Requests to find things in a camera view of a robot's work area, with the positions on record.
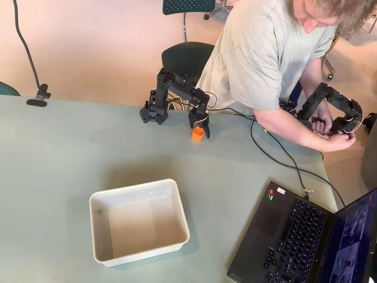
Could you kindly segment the person's left hand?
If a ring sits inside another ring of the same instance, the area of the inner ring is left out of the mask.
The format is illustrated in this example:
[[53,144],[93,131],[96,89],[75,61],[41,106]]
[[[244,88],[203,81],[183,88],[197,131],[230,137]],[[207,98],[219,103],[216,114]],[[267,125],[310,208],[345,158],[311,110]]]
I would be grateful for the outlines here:
[[333,133],[332,128],[332,116],[329,113],[316,113],[312,117],[312,130],[316,134],[322,136],[331,136]]

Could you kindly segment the person's right hand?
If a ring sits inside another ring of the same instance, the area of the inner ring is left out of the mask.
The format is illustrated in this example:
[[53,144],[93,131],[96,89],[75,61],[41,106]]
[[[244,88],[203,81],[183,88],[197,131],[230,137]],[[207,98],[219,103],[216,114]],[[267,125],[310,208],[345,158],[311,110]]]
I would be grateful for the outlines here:
[[356,136],[350,134],[334,134],[325,140],[321,152],[336,152],[351,147],[356,141]]

